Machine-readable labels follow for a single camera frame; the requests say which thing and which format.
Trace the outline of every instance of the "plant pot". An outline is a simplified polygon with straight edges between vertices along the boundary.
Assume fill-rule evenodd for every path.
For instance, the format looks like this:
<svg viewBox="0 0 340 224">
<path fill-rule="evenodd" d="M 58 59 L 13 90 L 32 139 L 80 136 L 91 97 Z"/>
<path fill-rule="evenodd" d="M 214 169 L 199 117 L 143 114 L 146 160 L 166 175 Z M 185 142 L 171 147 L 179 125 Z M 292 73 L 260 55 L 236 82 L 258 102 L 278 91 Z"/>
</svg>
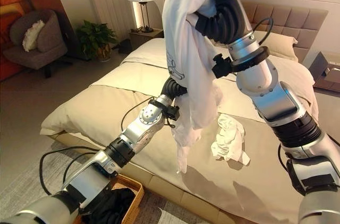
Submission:
<svg viewBox="0 0 340 224">
<path fill-rule="evenodd" d="M 109 61 L 111 58 L 111 48 L 107 44 L 104 47 L 98 48 L 97 49 L 97 56 L 100 62 L 105 62 Z"/>
</svg>

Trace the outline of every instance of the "crumpled white cloth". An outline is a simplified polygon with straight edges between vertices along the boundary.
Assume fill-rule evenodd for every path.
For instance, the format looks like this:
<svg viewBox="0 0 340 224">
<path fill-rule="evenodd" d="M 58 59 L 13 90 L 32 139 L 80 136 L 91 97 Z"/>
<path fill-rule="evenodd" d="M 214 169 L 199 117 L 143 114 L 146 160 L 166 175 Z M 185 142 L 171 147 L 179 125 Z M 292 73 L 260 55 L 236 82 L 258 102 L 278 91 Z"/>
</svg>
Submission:
<svg viewBox="0 0 340 224">
<path fill-rule="evenodd" d="M 241 123 L 227 114 L 218 118 L 220 131 L 216 141 L 211 145 L 212 155 L 216 159 L 224 158 L 225 161 L 233 159 L 245 166 L 250 162 L 249 156 L 242 150 L 245 131 Z"/>
<path fill-rule="evenodd" d="M 201 129 L 217 117 L 222 98 L 221 90 L 213 85 L 215 76 L 211 70 L 217 51 L 186 20 L 196 11 L 213 16 L 214 0 L 165 0 L 162 14 L 170 76 L 188 90 L 188 94 L 175 99 L 180 118 L 172 129 L 177 142 L 178 171 L 183 173 L 190 147 L 200 138 Z"/>
</svg>

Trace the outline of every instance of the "lamp base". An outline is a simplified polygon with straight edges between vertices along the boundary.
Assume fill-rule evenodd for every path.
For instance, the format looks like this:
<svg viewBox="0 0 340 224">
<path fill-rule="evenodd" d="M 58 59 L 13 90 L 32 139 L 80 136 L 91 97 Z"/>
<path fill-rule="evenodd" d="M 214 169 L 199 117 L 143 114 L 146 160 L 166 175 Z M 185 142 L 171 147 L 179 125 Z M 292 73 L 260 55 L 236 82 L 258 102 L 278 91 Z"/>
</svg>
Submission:
<svg viewBox="0 0 340 224">
<path fill-rule="evenodd" d="M 144 33 L 150 33 L 153 32 L 153 30 L 154 30 L 153 28 L 150 28 L 148 26 L 142 28 L 142 32 Z"/>
</svg>

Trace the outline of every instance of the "bed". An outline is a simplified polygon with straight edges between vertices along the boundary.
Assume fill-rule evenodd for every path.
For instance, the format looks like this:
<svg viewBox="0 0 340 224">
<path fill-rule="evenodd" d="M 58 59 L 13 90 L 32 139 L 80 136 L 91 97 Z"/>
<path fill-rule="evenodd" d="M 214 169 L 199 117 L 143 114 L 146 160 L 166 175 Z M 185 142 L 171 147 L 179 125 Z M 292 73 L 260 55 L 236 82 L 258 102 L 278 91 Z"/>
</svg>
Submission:
<svg viewBox="0 0 340 224">
<path fill-rule="evenodd" d="M 255 3 L 244 3 L 244 7 L 253 24 L 272 16 L 273 32 L 298 40 L 297 44 L 291 43 L 295 58 L 270 56 L 270 60 L 277 66 L 280 80 L 293 87 L 317 119 L 314 81 L 296 60 L 303 60 L 327 11 Z M 260 30 L 266 29 L 267 25 L 261 25 Z M 216 48 L 228 55 L 226 48 Z M 285 55 L 284 50 L 273 50 Z M 120 134 L 124 114 L 149 96 L 158 96 L 167 78 L 165 41 L 153 39 L 132 52 L 118 68 L 59 106 L 43 122 L 41 134 L 69 146 L 102 148 Z M 278 139 L 250 99 L 238 91 L 233 75 L 218 79 L 217 84 L 227 96 L 219 112 L 231 115 L 245 129 L 243 147 L 251 159 L 247 166 L 212 157 L 210 146 L 218 130 L 215 121 L 203 130 L 202 139 L 191 149 L 186 174 L 176 173 L 176 145 L 167 126 L 123 168 L 123 174 L 212 223 L 296 223 L 302 196 L 279 164 Z M 127 115 L 124 127 L 139 110 Z"/>
</svg>

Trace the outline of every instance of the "wicker basket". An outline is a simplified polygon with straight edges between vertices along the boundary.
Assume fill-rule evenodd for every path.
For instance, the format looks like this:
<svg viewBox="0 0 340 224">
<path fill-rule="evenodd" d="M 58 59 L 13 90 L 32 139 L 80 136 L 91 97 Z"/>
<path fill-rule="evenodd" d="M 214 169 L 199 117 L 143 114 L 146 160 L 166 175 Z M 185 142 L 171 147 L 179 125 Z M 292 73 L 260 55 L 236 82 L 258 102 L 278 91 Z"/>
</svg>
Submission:
<svg viewBox="0 0 340 224">
<path fill-rule="evenodd" d="M 135 194 L 135 197 L 122 221 L 122 224 L 133 224 L 139 213 L 139 204 L 144 196 L 142 184 L 123 175 L 118 175 L 117 178 L 112 180 L 112 183 L 114 183 L 112 189 L 129 188 Z M 78 216 L 73 224 L 82 224 L 81 217 Z"/>
</svg>

